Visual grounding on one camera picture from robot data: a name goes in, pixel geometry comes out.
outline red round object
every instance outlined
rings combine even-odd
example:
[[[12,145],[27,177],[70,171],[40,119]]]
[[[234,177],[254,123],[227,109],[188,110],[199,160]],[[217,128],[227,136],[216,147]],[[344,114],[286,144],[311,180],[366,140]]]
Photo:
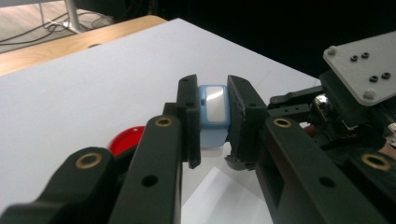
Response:
[[[119,133],[110,143],[109,149],[114,156],[120,155],[128,148],[136,146],[145,131],[145,126],[137,126]]]

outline white table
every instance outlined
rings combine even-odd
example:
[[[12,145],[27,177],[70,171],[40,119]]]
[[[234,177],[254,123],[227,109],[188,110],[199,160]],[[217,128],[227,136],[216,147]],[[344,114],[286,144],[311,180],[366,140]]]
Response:
[[[271,96],[318,85],[183,20],[2,76],[0,212],[34,200],[73,152],[107,147],[117,133],[160,115],[165,102],[176,100],[177,81],[190,74],[199,85],[246,78],[267,104]],[[203,158],[195,170],[184,166],[183,203],[211,171],[262,200],[255,173],[233,171],[219,157]]]

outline gray metal plate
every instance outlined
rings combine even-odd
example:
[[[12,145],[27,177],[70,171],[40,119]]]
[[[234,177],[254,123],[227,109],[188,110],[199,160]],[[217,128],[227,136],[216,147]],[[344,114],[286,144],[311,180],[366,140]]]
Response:
[[[396,95],[396,32],[331,46],[323,58],[360,104],[376,105]]]

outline bolt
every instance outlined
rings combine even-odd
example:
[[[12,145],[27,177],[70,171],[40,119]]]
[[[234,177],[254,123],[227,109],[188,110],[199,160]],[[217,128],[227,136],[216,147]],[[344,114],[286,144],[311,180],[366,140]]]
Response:
[[[356,62],[359,59],[359,57],[357,55],[353,55],[352,57],[350,57],[350,61],[352,62]]]
[[[364,53],[361,55],[361,57],[362,57],[363,59],[368,59],[369,56],[370,56],[370,54],[369,54],[368,52],[364,52]]]
[[[373,100],[375,96],[376,96],[376,90],[373,88],[367,89],[363,94],[363,97],[369,100]]]
[[[330,46],[327,49],[327,54],[328,55],[335,55],[336,52],[337,52],[337,47],[336,46]]]
[[[384,74],[382,74],[381,77],[384,78],[384,79],[389,79],[390,78],[390,73],[384,73]]]
[[[377,82],[378,81],[378,76],[372,76],[370,77],[371,82]]]

